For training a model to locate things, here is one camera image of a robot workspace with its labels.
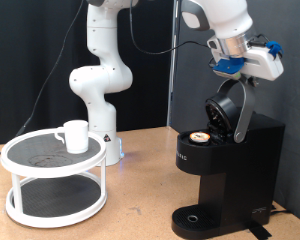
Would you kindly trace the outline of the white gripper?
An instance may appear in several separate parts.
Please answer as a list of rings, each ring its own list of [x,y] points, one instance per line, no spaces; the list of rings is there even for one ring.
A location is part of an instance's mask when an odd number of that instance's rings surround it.
[[[246,82],[245,76],[248,76],[249,83],[257,87],[256,78],[274,81],[284,71],[281,62],[282,47],[275,41],[267,43],[250,41],[240,45],[245,49],[238,49],[238,53],[234,54],[227,53],[216,37],[208,40],[208,46],[215,60],[212,70],[222,77]]]

